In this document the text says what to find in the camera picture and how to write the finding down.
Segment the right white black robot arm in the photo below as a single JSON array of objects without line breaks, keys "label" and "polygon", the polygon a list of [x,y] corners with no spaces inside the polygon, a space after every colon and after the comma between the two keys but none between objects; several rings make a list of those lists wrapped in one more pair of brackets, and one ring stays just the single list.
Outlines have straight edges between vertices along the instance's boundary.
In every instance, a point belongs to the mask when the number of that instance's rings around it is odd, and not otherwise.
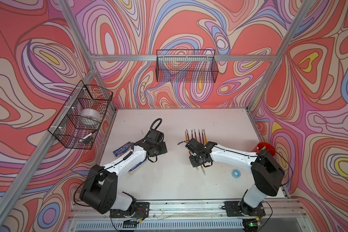
[{"label": "right white black robot arm", "polygon": [[207,163],[212,166],[215,162],[221,162],[252,174],[251,187],[237,204],[242,215],[256,214],[267,196],[277,196],[285,171],[269,151],[244,152],[210,141],[204,145],[194,138],[187,141],[185,147],[191,153],[189,160],[194,168],[201,165],[206,168]]}]

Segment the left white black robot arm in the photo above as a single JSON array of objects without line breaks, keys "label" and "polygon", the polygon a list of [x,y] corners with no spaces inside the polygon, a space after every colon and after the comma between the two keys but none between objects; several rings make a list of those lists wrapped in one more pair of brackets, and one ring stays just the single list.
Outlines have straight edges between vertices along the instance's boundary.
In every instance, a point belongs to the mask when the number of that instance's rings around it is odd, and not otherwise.
[{"label": "left white black robot arm", "polygon": [[136,198],[118,192],[118,180],[146,160],[156,162],[167,153],[164,133],[150,129],[146,136],[130,145],[128,152],[104,166],[94,165],[83,184],[79,199],[101,214],[118,211],[130,217],[137,210]]}]

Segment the blue treehouse paperback book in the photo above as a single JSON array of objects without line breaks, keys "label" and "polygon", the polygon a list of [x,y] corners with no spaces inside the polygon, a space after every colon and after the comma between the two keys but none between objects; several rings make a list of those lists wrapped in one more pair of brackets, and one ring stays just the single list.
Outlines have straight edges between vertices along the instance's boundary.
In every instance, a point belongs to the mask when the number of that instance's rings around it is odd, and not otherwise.
[{"label": "blue treehouse paperback book", "polygon": [[113,154],[116,160],[112,162],[113,165],[109,170],[120,176],[132,172],[146,161],[146,152],[144,149],[131,142],[127,142],[114,150]]}]

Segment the blue tape roll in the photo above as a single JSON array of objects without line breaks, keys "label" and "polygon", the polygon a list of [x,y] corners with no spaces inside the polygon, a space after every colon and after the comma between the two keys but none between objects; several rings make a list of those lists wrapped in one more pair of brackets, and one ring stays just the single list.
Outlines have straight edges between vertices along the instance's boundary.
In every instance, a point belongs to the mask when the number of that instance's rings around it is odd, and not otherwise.
[{"label": "blue tape roll", "polygon": [[233,169],[231,172],[231,175],[233,178],[240,178],[241,177],[241,172],[237,169]]}]

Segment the small object in left basket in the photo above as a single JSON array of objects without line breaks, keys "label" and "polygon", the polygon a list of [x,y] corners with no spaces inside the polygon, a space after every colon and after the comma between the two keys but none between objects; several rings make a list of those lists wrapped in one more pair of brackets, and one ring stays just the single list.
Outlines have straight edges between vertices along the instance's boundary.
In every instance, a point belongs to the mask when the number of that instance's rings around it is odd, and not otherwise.
[{"label": "small object in left basket", "polygon": [[79,143],[83,143],[84,145],[88,145],[93,140],[93,133],[89,133],[83,138],[79,139]]}]

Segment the red plastic cup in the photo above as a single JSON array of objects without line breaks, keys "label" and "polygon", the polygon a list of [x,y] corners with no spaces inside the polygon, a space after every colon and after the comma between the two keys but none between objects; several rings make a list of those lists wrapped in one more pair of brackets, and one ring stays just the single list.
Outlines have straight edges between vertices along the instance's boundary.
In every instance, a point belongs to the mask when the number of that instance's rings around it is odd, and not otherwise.
[{"label": "red plastic cup", "polygon": [[275,147],[266,142],[259,142],[251,152],[259,153],[261,150],[268,151],[273,157],[276,155]]}]

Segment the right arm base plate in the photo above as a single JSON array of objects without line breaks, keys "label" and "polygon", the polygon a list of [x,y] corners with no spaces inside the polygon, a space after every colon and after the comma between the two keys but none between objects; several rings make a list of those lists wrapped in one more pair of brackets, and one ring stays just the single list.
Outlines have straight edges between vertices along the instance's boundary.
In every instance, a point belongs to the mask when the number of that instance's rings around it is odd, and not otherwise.
[{"label": "right arm base plate", "polygon": [[256,208],[252,208],[244,201],[226,201],[221,209],[226,211],[228,217],[262,218],[266,215],[262,202]]}]

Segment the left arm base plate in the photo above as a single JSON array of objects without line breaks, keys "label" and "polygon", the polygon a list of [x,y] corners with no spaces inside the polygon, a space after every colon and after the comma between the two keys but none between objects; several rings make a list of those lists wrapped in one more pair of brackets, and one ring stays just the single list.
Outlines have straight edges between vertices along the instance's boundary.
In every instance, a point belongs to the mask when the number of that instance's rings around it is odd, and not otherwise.
[{"label": "left arm base plate", "polygon": [[133,203],[126,211],[112,209],[110,211],[111,218],[146,218],[149,216],[150,203],[137,202]]}]

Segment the grey duct tape roll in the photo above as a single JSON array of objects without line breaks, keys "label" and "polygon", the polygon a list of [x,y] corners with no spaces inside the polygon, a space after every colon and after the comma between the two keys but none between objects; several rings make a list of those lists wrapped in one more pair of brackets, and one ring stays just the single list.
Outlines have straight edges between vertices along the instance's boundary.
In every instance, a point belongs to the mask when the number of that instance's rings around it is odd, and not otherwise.
[{"label": "grey duct tape roll", "polygon": [[80,113],[79,121],[84,126],[94,127],[101,122],[101,114],[94,109],[83,109]]}]

